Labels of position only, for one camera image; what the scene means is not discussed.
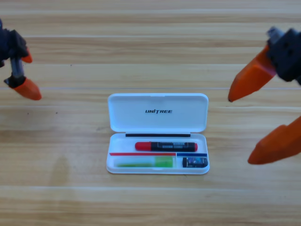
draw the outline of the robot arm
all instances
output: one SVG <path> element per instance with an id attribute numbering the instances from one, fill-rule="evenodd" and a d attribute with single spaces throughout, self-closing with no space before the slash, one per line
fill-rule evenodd
<path id="1" fill-rule="evenodd" d="M 260 90 L 276 74 L 284 81 L 301 85 L 301 33 L 284 33 L 276 27 L 268 31 L 269 40 L 262 50 L 235 77 L 228 95 L 230 102 Z M 301 117 L 281 125 L 264 137 L 251 153 L 250 164 L 266 164 L 301 152 Z"/>
<path id="2" fill-rule="evenodd" d="M 40 100 L 42 96 L 39 87 L 26 78 L 23 71 L 22 61 L 32 62 L 26 41 L 17 31 L 3 29 L 0 20 L 0 67 L 3 67 L 4 61 L 8 59 L 10 59 L 12 73 L 4 82 L 25 98 Z"/>

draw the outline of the wood grain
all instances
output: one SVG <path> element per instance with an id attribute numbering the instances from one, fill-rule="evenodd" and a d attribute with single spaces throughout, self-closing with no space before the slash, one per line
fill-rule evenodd
<path id="1" fill-rule="evenodd" d="M 27 40 L 31 101 L 0 85 L 0 225 L 299 226 L 301 157 L 253 166 L 256 143 L 300 116 L 275 77 L 229 103 L 235 75 L 273 25 L 300 30 L 297 0 L 1 0 Z M 1 68 L 3 79 L 10 67 Z M 113 93 L 204 93 L 206 175 L 106 170 Z"/>

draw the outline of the black label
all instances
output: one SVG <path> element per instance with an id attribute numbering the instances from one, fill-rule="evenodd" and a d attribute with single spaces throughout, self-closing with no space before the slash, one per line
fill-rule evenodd
<path id="1" fill-rule="evenodd" d="M 154 113 L 154 114 L 158 114 L 158 113 L 172 113 L 173 110 L 145 110 L 145 113 Z"/>

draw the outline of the open white box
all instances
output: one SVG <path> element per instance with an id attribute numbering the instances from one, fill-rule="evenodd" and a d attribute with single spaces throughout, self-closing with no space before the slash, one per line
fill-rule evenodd
<path id="1" fill-rule="evenodd" d="M 206 138 L 199 134 L 206 128 L 208 97 L 200 93 L 121 93 L 108 98 L 111 129 L 115 132 L 109 145 L 107 170 L 120 174 L 205 174 L 209 171 Z M 175 153 L 172 167 L 137 167 L 154 161 L 153 154 L 141 152 L 136 142 L 197 143 L 193 153 Z M 203 168 L 183 167 L 183 157 L 207 158 Z M 119 163 L 135 162 L 132 167 Z"/>

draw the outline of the red strip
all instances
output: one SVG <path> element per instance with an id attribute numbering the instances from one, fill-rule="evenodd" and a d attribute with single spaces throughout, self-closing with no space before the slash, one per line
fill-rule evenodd
<path id="1" fill-rule="evenodd" d="M 175 153 L 138 153 L 138 152 L 113 152 L 110 153 L 112 156 L 175 156 Z"/>

